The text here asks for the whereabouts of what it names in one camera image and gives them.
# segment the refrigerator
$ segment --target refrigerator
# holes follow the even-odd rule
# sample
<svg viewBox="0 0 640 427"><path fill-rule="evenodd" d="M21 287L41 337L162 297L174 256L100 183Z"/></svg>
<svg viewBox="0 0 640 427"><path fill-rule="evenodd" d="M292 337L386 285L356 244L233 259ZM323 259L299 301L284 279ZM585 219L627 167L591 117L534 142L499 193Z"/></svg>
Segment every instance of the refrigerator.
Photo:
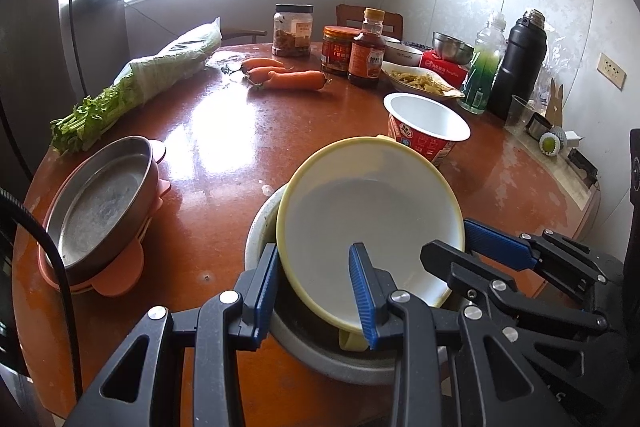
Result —
<svg viewBox="0 0 640 427"><path fill-rule="evenodd" d="M0 187L23 200L50 122L129 60L121 0L0 0Z"/></svg>

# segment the wooden chair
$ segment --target wooden chair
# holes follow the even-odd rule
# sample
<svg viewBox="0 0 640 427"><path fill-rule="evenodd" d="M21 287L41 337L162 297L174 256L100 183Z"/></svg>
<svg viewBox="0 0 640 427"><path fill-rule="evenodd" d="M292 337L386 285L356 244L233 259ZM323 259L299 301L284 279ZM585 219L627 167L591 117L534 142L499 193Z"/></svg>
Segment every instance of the wooden chair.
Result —
<svg viewBox="0 0 640 427"><path fill-rule="evenodd" d="M335 7L335 19L338 26L359 27L364 20L364 10L366 6L352 6L350 4L338 4ZM402 40L402 16L399 13L385 13L385 20L382 34Z"/></svg>
<svg viewBox="0 0 640 427"><path fill-rule="evenodd" d="M238 37L251 37L252 44L257 42L258 37L266 37L267 32L264 30L243 30L241 28L220 28L222 40L237 39Z"/></svg>

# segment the plastic cup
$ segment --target plastic cup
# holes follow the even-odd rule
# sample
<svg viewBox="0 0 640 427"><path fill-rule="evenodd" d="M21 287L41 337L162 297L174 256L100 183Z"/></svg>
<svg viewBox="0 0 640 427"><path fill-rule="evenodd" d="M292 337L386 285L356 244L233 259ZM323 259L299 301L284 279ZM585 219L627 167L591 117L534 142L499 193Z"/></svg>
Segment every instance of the plastic cup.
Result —
<svg viewBox="0 0 640 427"><path fill-rule="evenodd" d="M504 123L504 128L513 136L518 136L524 132L525 126L531 120L531 116L535 112L533 106L515 94L511 95L511 106L509 107L509 115Z"/></svg>

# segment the black cable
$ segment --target black cable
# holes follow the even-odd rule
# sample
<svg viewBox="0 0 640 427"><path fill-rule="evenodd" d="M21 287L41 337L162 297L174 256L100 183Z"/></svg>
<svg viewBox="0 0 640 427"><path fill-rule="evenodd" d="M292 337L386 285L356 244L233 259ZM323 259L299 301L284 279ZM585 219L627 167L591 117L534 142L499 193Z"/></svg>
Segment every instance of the black cable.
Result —
<svg viewBox="0 0 640 427"><path fill-rule="evenodd" d="M69 337L69 350L71 351L71 369L74 375L74 388L76 391L76 401L82 396L82 372L80 371L80 348L78 346L78 331L76 330L76 317L71 302L71 289L69 281L66 279L65 265L62 263L62 257L58 253L58 248L49 236L47 231L43 229L36 218L20 203L16 198L9 194L4 188L0 187L0 212L10 216L18 225L29 232L33 238L42 247L47 258L53 267L53 272L58 279L60 286L60 295L62 296L62 309L65 315L66 334Z"/></svg>
<svg viewBox="0 0 640 427"><path fill-rule="evenodd" d="M4 112L4 105L2 105L2 99L0 98L0 123L2 123L2 127L4 128L4 133L6 134L6 139L11 146L11 149L14 151L14 155L20 164L20 168L27 176L29 182L33 181L33 173L31 169L27 165L27 161L22 156L22 152L20 151L20 147L18 147L18 142L15 140L15 136L13 131L11 130L11 126L9 125L9 119Z"/></svg>
<svg viewBox="0 0 640 427"><path fill-rule="evenodd" d="M136 8L135 6L132 6L131 4L129 4L126 1L122 1L124 3L125 6L128 6L129 8L131 8L132 10L135 10L136 12L138 12L140 15L142 15L143 17L146 17L147 19L149 19L151 22L157 24L158 26L160 26L164 31L171 33L171 35L173 35L174 37L178 38L180 35L173 33L171 30L168 30L167 28L165 28L164 26L161 25L161 23L159 23L158 21L152 19L151 17L149 17L149 15L142 13L138 8Z"/></svg>

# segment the jar lid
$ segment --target jar lid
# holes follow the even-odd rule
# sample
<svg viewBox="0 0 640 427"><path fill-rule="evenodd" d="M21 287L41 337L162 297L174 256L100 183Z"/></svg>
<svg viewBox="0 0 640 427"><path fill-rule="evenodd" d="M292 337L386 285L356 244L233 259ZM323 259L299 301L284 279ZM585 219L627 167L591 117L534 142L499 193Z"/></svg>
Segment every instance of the jar lid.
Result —
<svg viewBox="0 0 640 427"><path fill-rule="evenodd" d="M313 13L312 4L276 4L276 12L284 13Z"/></svg>
<svg viewBox="0 0 640 427"><path fill-rule="evenodd" d="M367 8L364 10L364 17L370 21L382 22L385 19L385 11L376 10L375 8Z"/></svg>
<svg viewBox="0 0 640 427"><path fill-rule="evenodd" d="M353 39L359 35L361 30L359 28L350 28L349 26L325 26L322 30L322 34L327 37L338 37L345 39Z"/></svg>

